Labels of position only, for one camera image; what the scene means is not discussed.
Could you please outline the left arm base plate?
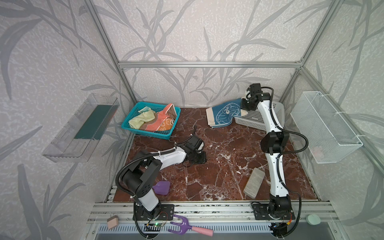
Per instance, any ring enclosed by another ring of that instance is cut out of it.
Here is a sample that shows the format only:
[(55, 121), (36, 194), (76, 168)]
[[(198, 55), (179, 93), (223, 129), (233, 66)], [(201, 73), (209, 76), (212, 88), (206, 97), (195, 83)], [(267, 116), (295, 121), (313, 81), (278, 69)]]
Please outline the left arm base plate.
[(135, 204), (133, 220), (144, 233), (159, 232), (167, 222), (173, 220), (174, 212), (175, 205), (172, 204), (158, 204), (152, 211)]

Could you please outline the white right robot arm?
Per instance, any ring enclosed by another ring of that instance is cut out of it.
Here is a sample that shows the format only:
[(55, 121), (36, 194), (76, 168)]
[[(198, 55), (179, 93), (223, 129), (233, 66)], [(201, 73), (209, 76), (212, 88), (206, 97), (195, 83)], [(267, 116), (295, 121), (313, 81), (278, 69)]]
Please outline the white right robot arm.
[(302, 134), (282, 127), (273, 107), (273, 96), (273, 88), (252, 84), (241, 100), (241, 108), (247, 112), (258, 110), (262, 115), (267, 134), (261, 140), (261, 150), (267, 157), (271, 181), (269, 212), (271, 215), (277, 215), (292, 210), (290, 193), (293, 191), (288, 189), (283, 171), (283, 155), (298, 152), (285, 151), (290, 134), (298, 135), (305, 140), (305, 146), (300, 151), (308, 147), (308, 139)]

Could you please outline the blue cream Doraemon towel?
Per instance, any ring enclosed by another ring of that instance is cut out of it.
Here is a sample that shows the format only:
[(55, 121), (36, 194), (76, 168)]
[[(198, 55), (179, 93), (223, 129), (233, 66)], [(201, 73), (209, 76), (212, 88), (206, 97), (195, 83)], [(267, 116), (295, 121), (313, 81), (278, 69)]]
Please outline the blue cream Doraemon towel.
[(211, 128), (220, 128), (230, 125), (234, 117), (243, 117), (248, 114), (241, 109), (241, 100), (232, 100), (206, 109), (208, 125)]

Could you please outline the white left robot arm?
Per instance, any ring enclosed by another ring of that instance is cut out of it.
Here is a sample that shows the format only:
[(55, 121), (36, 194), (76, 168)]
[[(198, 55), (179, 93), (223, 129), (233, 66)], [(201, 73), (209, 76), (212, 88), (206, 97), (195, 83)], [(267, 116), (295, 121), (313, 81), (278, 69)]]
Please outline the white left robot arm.
[(205, 143), (196, 135), (191, 135), (171, 149), (148, 152), (141, 151), (126, 166), (121, 168), (115, 178), (119, 190), (129, 194), (134, 201), (148, 213), (157, 211), (161, 203), (153, 185), (161, 170), (185, 162), (204, 164), (207, 162)]

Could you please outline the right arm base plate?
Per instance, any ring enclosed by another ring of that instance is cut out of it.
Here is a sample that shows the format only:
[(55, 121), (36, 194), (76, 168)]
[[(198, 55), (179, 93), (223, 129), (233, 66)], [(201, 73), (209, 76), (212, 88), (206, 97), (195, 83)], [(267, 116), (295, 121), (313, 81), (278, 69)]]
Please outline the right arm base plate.
[(252, 202), (251, 207), (253, 209), (256, 220), (291, 221), (296, 219), (295, 213), (292, 208), (288, 210), (276, 210), (275, 207), (272, 207), (272, 204), (262, 204), (259, 202)]

